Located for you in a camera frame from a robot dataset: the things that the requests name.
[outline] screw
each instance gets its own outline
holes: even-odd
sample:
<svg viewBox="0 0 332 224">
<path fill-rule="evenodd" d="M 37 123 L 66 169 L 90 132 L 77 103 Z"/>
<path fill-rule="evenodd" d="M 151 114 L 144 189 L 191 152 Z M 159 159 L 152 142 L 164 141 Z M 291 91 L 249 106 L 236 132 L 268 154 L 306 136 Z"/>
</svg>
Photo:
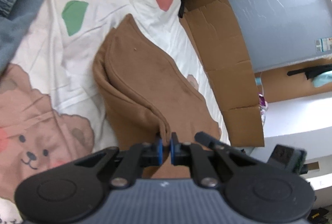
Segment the screw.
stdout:
<svg viewBox="0 0 332 224">
<path fill-rule="evenodd" d="M 205 177 L 200 183 L 205 187 L 214 187 L 218 184 L 218 180 L 211 177 Z"/>
<path fill-rule="evenodd" d="M 111 185 L 112 186 L 116 186 L 116 187 L 124 187 L 128 184 L 128 181 L 122 177 L 117 177 L 117 178 L 114 178 L 112 181 L 111 181 Z"/>
<path fill-rule="evenodd" d="M 216 148 L 216 149 L 219 149 L 219 150 L 224 150 L 224 149 L 225 149 L 225 146 L 216 145 L 215 148 Z"/>
<path fill-rule="evenodd" d="M 144 147 L 149 147 L 151 145 L 151 143 L 147 143 L 147 142 L 143 142 L 142 144 Z"/>
</svg>

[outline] white logo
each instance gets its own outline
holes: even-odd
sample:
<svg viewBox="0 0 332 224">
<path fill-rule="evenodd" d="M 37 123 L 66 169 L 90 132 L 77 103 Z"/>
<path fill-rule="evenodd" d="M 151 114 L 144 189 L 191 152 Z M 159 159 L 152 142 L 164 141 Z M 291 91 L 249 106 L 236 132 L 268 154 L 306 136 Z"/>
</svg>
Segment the white logo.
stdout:
<svg viewBox="0 0 332 224">
<path fill-rule="evenodd" d="M 164 181 L 164 182 L 160 183 L 160 185 L 162 187 L 167 187 L 169 185 L 169 182 Z"/>
</svg>

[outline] bear nose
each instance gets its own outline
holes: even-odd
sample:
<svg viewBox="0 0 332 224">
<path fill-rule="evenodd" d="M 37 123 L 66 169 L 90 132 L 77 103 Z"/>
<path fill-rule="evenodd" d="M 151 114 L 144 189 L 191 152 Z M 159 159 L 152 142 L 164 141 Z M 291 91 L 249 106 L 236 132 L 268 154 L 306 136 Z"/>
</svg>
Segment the bear nose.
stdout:
<svg viewBox="0 0 332 224">
<path fill-rule="evenodd" d="M 37 157 L 33 153 L 31 153 L 31 152 L 27 152 L 27 156 L 31 160 L 36 160 L 37 159 Z"/>
</svg>

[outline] patterned bedding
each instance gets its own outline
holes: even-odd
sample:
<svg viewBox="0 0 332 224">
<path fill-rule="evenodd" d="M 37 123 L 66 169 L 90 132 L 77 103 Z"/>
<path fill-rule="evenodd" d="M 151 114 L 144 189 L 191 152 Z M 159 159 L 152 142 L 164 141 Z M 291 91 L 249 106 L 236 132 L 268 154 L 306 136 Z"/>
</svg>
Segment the patterned bedding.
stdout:
<svg viewBox="0 0 332 224">
<path fill-rule="evenodd" d="M 117 144 L 91 65 L 109 30 L 128 13 L 204 96 L 221 140 L 229 143 L 208 79 L 180 25 L 179 7 L 180 0 L 44 0 L 0 80 L 0 223 L 21 221 L 13 204 L 21 180 Z"/>
</svg>

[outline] sticker label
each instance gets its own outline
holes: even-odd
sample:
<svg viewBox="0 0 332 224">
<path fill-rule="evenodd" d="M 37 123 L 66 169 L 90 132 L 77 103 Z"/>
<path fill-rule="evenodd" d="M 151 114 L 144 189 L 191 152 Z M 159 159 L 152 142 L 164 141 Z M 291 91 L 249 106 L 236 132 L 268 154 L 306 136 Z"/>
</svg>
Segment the sticker label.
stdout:
<svg viewBox="0 0 332 224">
<path fill-rule="evenodd" d="M 316 40 L 316 52 L 332 50 L 332 37 Z"/>
</svg>

